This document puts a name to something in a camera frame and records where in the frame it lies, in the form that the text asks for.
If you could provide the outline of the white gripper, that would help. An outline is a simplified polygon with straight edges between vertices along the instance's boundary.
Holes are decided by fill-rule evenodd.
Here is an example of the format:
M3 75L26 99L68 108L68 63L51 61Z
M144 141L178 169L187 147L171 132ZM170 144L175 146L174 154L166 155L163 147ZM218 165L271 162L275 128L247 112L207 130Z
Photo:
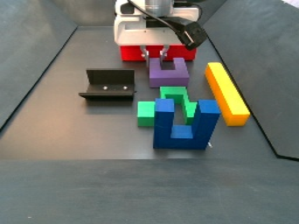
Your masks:
M202 8L190 0L116 0L115 12L115 41L120 46L140 46L146 62L146 46L163 46L163 63L170 45L202 44Z

